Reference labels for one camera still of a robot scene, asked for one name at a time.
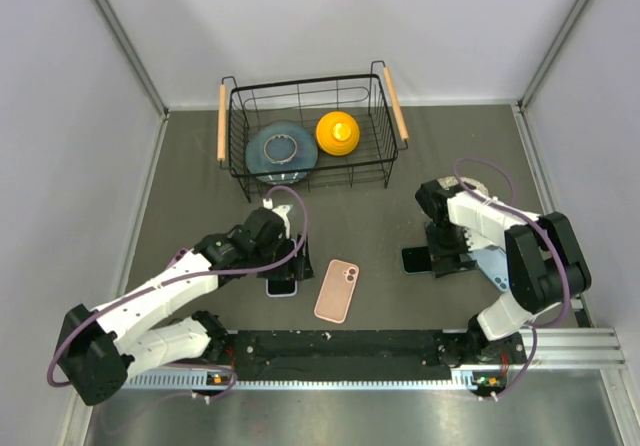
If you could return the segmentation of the teal smartphone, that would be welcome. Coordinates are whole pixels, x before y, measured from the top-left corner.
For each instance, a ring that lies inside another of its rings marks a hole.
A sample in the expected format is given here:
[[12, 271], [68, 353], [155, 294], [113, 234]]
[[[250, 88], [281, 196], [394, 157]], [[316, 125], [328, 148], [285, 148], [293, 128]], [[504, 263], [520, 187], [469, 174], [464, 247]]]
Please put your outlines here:
[[407, 247], [401, 250], [403, 270], [406, 274], [424, 274], [424, 253], [426, 246]]

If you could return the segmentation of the pink phone case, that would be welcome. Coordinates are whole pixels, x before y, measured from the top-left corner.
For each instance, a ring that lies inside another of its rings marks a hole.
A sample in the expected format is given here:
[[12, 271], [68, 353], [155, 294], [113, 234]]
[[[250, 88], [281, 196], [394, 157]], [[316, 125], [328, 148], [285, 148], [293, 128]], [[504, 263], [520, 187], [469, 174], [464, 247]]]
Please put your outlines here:
[[334, 324], [344, 323], [359, 273], [359, 267], [353, 263], [331, 260], [316, 300], [314, 315]]

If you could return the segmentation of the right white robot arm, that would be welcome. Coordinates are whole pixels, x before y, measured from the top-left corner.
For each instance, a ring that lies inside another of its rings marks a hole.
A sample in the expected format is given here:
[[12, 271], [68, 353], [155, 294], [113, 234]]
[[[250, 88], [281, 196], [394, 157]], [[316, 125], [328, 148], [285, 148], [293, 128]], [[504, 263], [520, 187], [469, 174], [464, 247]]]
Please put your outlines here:
[[421, 184], [415, 199], [429, 219], [419, 269], [442, 278], [482, 268], [501, 292], [469, 320], [463, 357], [492, 360], [523, 326], [554, 307], [568, 312], [571, 300], [591, 287], [566, 215], [515, 209], [454, 177]]

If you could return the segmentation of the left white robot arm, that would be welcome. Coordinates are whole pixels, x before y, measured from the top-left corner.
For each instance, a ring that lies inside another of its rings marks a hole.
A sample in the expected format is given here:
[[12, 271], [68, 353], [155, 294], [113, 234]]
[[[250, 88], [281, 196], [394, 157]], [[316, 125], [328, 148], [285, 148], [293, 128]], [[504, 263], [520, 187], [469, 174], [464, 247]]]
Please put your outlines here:
[[80, 304], [63, 320], [51, 369], [60, 369], [87, 406], [111, 398], [125, 382], [171, 363], [226, 356], [227, 331], [199, 311], [169, 326], [161, 321], [195, 299], [247, 275], [292, 271], [306, 278], [307, 235], [293, 238], [288, 205], [265, 202], [226, 233], [209, 234], [177, 255], [158, 276], [103, 305]]

